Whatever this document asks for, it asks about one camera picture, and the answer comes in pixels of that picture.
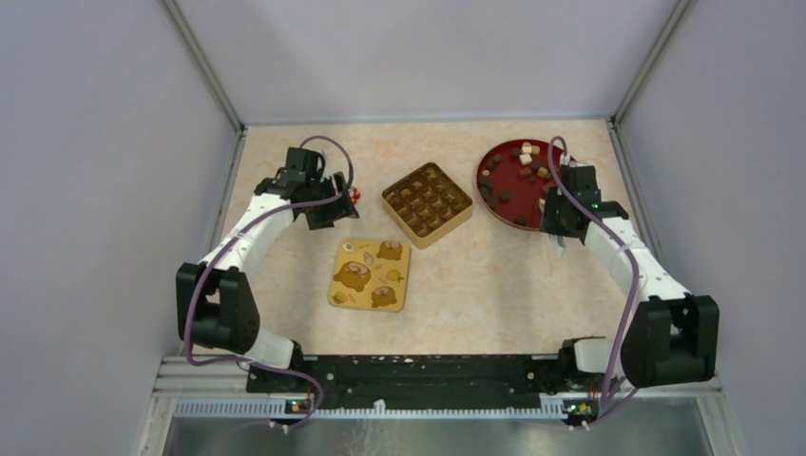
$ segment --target table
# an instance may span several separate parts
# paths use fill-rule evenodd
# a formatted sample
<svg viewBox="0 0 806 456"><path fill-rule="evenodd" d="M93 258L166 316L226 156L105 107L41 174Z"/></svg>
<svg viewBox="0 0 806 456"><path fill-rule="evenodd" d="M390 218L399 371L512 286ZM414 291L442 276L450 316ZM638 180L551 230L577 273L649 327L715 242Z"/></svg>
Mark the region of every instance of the table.
<svg viewBox="0 0 806 456"><path fill-rule="evenodd" d="M604 120L249 127L224 233L255 186L284 164L287 148L316 134L350 152L360 219L315 232L299 220L280 235L250 277L264 327L309 354L548 353L571 337L615 333L624 296L605 266L578 241L568 243L565 258L556 257L547 235L509 227L478 204L473 184L478 162L495 145L563 135L574 158L596 166L603 198L632 214ZM335 147L321 141L307 147L327 154L328 173L346 172ZM413 248L400 313L331 306L327 293L342 239L407 241L381 208L380 194L424 162L436 162L474 198L472 217L428 249Z"/></svg>

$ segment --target brown bear drawing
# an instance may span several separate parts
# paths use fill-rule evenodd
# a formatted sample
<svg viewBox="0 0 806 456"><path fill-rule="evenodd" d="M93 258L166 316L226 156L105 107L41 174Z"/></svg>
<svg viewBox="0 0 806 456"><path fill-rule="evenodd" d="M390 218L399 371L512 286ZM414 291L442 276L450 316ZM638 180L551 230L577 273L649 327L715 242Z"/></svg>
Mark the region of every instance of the brown bear drawing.
<svg viewBox="0 0 806 456"><path fill-rule="evenodd" d="M396 302L394 290L389 287L380 287L373 292L373 308L391 306Z"/></svg>
<svg viewBox="0 0 806 456"><path fill-rule="evenodd" d="M341 269L338 274L333 276L333 280L360 293L364 291L364 285L370 281L370 268L357 261L348 261L341 265Z"/></svg>
<svg viewBox="0 0 806 456"><path fill-rule="evenodd" d="M378 248L377 257L398 261L401 257L403 257L403 246L400 245L400 242L395 242L393 240L381 242L380 247Z"/></svg>

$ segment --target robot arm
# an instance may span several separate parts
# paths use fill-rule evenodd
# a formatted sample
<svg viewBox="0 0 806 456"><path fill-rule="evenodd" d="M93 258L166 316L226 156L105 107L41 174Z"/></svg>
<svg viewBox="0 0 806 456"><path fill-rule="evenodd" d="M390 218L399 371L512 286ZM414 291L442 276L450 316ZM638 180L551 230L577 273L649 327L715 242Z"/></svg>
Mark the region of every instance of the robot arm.
<svg viewBox="0 0 806 456"><path fill-rule="evenodd" d="M183 338L184 326L193 291L206 265L227 248L230 240L239 241L215 264L204 282L191 323L194 344L230 351L269 367L287 369L296 344L260 326L260 315L248 276L256 271L269 247L279 234L305 213L311 230L332 227L345 217L357 218L341 173L324 175L324 157L318 152L291 147L285 166L273 178L263 180L255 189L243 216L224 236L221 243L199 263L185 263L176 276L178 330ZM341 198L323 205L286 207L289 204ZM275 213L266 217L270 211ZM219 293L220 302L209 296Z"/></svg>
<svg viewBox="0 0 806 456"><path fill-rule="evenodd" d="M638 305L630 315L614 373L625 375L640 388L713 377L720 314L716 302L707 295L693 296L652 256L622 206L615 201L602 202L593 166L564 165L562 181L625 246L591 222L557 188L547 195L541 231L578 238L608 268L625 295L633 278L625 250L629 249L638 264ZM613 339L584 338L572 343L579 371L606 371Z"/></svg>

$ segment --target red tray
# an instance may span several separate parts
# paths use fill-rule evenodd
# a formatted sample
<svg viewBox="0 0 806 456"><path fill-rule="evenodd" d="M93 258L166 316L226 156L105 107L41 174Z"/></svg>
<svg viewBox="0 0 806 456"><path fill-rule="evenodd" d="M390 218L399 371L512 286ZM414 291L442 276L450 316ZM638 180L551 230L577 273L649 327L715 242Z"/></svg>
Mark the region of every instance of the red tray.
<svg viewBox="0 0 806 456"><path fill-rule="evenodd" d="M540 220L543 217L538 201L546 199L546 190L544 188L548 183L553 184L554 179L551 178L550 174L545 178L541 178L538 176L537 169L532 171L530 164L522 165L518 156L513 155L513 150L517 150L518 155L520 155L523 143L531 144L533 149L532 161L539 162L544 168L548 169L548 142L537 140L507 141L493 147L479 163L478 169L476 169L476 191L482 204L507 225L522 230L537 231L540 228ZM535 153L534 150L538 147L540 152ZM562 152L563 149L555 144L553 159L558 173L560 172L560 155ZM494 162L496 155L500 157L500 161L492 169L488 169L488 163ZM530 171L525 176L520 174L523 168L527 168ZM482 175L485 169L489 170L489 176ZM532 176L535 178L535 182L529 181ZM487 198L485 198L487 191L485 190L484 178L488 178L489 183L492 185L492 190ZM501 198L502 193L505 191L509 192L509 200L506 201ZM490 206L490 200L495 201L493 204L495 207ZM525 224L516 223L515 220L520 216L525 218Z"/></svg>

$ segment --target white wall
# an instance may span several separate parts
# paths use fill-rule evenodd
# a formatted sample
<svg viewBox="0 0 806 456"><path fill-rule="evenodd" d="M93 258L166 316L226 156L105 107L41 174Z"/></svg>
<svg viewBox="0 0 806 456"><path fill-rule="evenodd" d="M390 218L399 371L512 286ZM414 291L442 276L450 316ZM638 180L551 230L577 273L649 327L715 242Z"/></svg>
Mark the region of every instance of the white wall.
<svg viewBox="0 0 806 456"><path fill-rule="evenodd" d="M625 125L667 265L721 307L753 454L802 454L806 3L698 2Z"/></svg>
<svg viewBox="0 0 806 456"><path fill-rule="evenodd" d="M249 123L609 116L675 0L180 0Z"/></svg>
<svg viewBox="0 0 806 456"><path fill-rule="evenodd" d="M0 43L0 454L129 454L234 133L156 0L5 0Z"/></svg>

